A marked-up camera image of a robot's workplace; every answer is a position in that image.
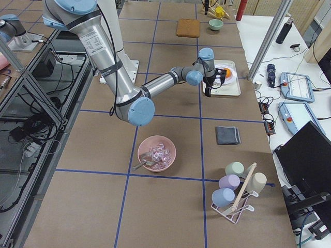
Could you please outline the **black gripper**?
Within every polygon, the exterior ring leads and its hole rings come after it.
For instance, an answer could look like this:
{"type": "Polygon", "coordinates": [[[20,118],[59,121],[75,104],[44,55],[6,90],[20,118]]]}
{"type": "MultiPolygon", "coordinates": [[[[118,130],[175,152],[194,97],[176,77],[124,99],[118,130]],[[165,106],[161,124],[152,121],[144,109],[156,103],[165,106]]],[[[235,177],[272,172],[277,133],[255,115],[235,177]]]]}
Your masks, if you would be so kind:
{"type": "Polygon", "coordinates": [[[212,91],[212,87],[214,85],[214,81],[215,81],[216,77],[213,76],[205,76],[203,81],[206,84],[205,86],[205,95],[207,97],[211,97],[211,91],[212,91]]]}
{"type": "Polygon", "coordinates": [[[207,15],[208,14],[208,8],[209,8],[209,0],[203,0],[203,6],[204,6],[204,14],[207,15]]]}

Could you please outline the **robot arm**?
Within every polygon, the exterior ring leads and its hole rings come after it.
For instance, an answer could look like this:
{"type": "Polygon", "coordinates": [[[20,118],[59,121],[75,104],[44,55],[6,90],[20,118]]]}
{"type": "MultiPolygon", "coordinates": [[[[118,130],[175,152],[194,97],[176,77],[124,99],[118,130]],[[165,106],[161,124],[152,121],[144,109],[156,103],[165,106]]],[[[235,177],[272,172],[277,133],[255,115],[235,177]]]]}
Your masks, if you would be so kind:
{"type": "Polygon", "coordinates": [[[198,59],[189,67],[174,67],[168,73],[144,84],[134,85],[127,72],[118,12],[114,2],[101,1],[44,1],[43,21],[46,26],[69,31],[78,36],[91,61],[115,95],[111,113],[134,126],[148,124],[155,113],[152,97],[181,81],[190,85],[204,82],[210,88],[224,71],[215,68],[214,52],[199,51],[198,59]]]}

